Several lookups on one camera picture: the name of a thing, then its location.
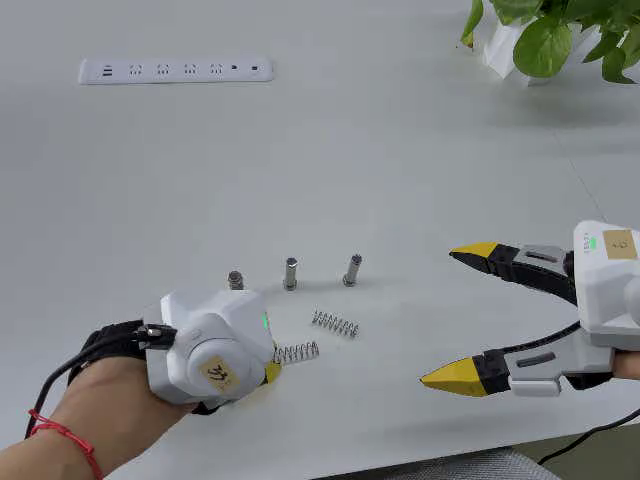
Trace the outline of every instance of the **white flower pot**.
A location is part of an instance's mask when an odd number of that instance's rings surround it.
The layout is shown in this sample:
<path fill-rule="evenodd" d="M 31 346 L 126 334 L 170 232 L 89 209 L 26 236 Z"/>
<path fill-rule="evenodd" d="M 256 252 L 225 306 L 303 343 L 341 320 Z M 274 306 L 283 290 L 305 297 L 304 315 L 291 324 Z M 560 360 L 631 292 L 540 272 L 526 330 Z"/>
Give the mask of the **white flower pot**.
<path fill-rule="evenodd" d="M 496 30 L 484 46 L 483 61 L 484 63 L 496 71 L 500 77 L 516 78 L 523 85 L 532 86 L 549 82 L 550 78 L 529 77 L 521 73 L 513 63 L 513 48 L 515 47 L 520 35 L 527 28 L 526 25 L 505 26 L 499 21 Z M 565 64 L 579 63 L 582 59 L 596 46 L 600 40 L 600 34 L 595 27 L 588 28 L 584 32 L 580 32 L 580 25 L 569 25 L 573 34 L 573 42 L 571 54 Z"/>

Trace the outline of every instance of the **metal pin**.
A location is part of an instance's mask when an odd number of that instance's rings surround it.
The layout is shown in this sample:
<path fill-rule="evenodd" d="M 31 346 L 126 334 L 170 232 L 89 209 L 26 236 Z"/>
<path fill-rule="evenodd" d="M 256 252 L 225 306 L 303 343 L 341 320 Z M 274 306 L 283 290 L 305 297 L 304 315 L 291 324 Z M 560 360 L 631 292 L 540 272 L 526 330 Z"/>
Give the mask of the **metal pin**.
<path fill-rule="evenodd" d="M 229 282 L 229 288 L 231 290 L 244 290 L 244 280 L 242 279 L 242 274 L 237 270 L 233 272 L 229 272 L 229 277 L 227 278 Z"/>
<path fill-rule="evenodd" d="M 353 287 L 356 284 L 356 276 L 358 275 L 358 269 L 360 268 L 361 263 L 362 257 L 357 253 L 351 257 L 349 269 L 342 277 L 342 283 L 344 283 L 345 287 Z"/>
<path fill-rule="evenodd" d="M 298 281 L 296 280 L 296 267 L 298 266 L 298 261 L 293 258 L 287 258 L 285 272 L 284 272 L 284 281 L 282 285 L 284 289 L 291 292 L 295 290 L 298 286 Z"/>

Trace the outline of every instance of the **label sticker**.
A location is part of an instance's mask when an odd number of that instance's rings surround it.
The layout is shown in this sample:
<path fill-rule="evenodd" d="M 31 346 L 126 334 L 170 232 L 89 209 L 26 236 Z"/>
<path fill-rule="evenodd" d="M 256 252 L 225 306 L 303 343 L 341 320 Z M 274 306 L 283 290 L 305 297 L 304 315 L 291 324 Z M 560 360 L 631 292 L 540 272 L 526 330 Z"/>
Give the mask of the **label sticker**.
<path fill-rule="evenodd" d="M 602 232 L 609 260 L 637 260 L 638 252 L 631 230 L 606 230 Z"/>
<path fill-rule="evenodd" d="M 211 357 L 200 365 L 199 370 L 209 383 L 222 393 L 235 387 L 238 383 L 238 377 L 220 355 Z"/>

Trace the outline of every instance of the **hand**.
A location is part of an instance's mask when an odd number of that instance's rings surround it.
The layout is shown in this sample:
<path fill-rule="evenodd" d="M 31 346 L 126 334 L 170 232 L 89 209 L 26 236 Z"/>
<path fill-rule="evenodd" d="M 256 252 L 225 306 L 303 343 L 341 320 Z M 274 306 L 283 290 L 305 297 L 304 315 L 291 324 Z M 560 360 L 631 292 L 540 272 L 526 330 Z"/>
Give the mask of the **hand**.
<path fill-rule="evenodd" d="M 106 476 L 153 445 L 194 407 L 171 405 L 151 393 L 142 360 L 106 358 L 73 380 L 51 420 L 94 446 Z"/>
<path fill-rule="evenodd" d="M 613 359 L 613 376 L 640 380 L 640 352 L 616 352 Z"/>

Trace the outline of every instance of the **black cable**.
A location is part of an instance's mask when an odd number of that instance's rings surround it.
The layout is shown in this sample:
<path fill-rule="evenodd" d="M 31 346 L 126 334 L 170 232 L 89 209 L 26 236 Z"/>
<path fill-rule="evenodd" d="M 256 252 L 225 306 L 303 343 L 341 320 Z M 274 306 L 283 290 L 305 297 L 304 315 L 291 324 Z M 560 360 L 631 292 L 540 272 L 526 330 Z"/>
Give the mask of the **black cable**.
<path fill-rule="evenodd" d="M 580 445 L 582 442 L 584 442 L 586 439 L 588 439 L 594 433 L 598 433 L 598 432 L 602 432 L 604 430 L 610 430 L 612 428 L 619 427 L 620 425 L 624 425 L 625 423 L 630 422 L 631 420 L 633 420 L 634 418 L 636 418 L 638 416 L 640 416 L 640 408 L 638 410 L 630 413 L 626 417 L 621 418 L 620 420 L 616 420 L 615 422 L 608 423 L 607 425 L 600 425 L 599 427 L 592 428 L 591 430 L 589 430 L 589 431 L 583 433 L 582 435 L 580 435 L 579 438 L 577 438 L 576 440 L 571 442 L 566 447 L 561 448 L 560 450 L 556 450 L 555 452 L 550 453 L 546 457 L 542 457 L 542 459 L 538 462 L 538 465 L 544 465 L 546 462 L 548 462 L 552 458 L 559 457 L 560 455 L 563 455 L 563 454 L 567 453 L 568 451 L 573 450 L 574 448 L 576 448 L 578 445 Z"/>
<path fill-rule="evenodd" d="M 36 400 L 36 404 L 33 407 L 33 409 L 37 413 L 40 413 L 40 410 L 42 409 L 42 405 L 44 405 L 44 401 L 47 398 L 47 395 L 49 394 L 49 390 L 51 390 L 51 386 L 53 385 L 53 383 L 62 375 L 64 375 L 64 373 L 67 370 L 75 367 L 76 365 L 82 365 L 87 359 L 87 357 L 89 357 L 89 355 L 91 355 L 92 353 L 96 352 L 97 350 L 100 350 L 101 348 L 104 348 L 107 345 L 111 345 L 113 343 L 118 343 L 126 340 L 145 341 L 148 339 L 149 339 L 149 336 L 147 332 L 136 331 L 136 332 L 120 333 L 118 335 L 113 335 L 112 337 L 105 338 L 104 340 L 100 340 L 94 343 L 93 345 L 91 345 L 90 347 L 85 348 L 80 353 L 78 353 L 75 357 L 63 363 L 58 369 L 56 369 L 51 375 L 49 375 L 49 377 L 45 380 L 44 384 L 42 385 L 42 388 L 40 389 L 40 394 L 38 395 L 38 399 Z M 35 424 L 36 424 L 36 419 L 31 417 L 29 419 L 29 424 L 27 425 L 27 432 L 25 433 L 25 436 L 24 436 L 25 439 L 29 438 L 29 436 L 31 435 L 31 430 L 33 430 L 33 427 L 35 426 Z"/>

